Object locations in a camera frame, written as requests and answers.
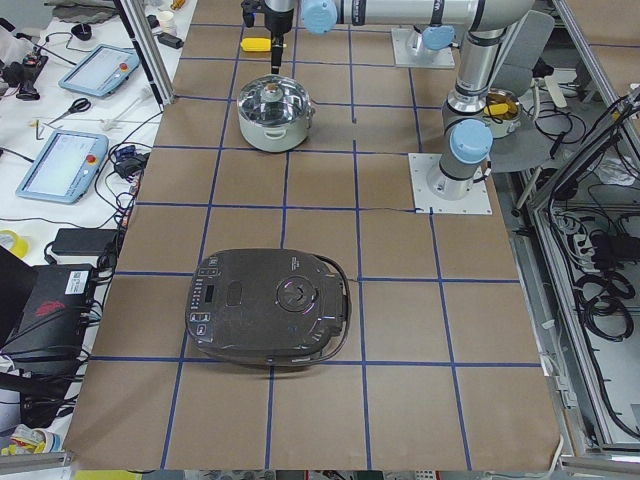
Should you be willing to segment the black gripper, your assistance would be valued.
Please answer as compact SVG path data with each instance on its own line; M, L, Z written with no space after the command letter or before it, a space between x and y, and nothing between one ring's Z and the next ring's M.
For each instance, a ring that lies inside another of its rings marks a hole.
M284 36L291 31L294 18L295 0L243 0L242 18L246 27L252 28L255 16L264 16L265 28L271 34L271 73L278 75L282 65Z

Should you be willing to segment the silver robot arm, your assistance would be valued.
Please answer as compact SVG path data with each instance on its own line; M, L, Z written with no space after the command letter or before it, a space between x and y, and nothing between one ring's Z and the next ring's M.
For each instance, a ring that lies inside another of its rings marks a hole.
M507 30L530 11L531 1L243 1L244 24L251 28L257 14L270 32L271 72L282 63L285 35L291 31L294 10L301 7L305 28L325 34L337 24L364 26L424 24L466 28L454 88L442 109L446 147L439 163L427 174L436 196L457 201L474 183L479 165L488 159L493 139L480 115L486 106L491 77Z

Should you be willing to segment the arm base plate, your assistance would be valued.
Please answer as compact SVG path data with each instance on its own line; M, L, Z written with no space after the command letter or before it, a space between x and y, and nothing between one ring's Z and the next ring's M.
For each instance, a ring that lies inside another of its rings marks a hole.
M394 60L397 67L453 69L455 60L451 44L455 29L449 25L391 30Z
M480 166L467 180L452 180L440 169L440 154L410 153L414 209L424 214L491 215L486 179Z

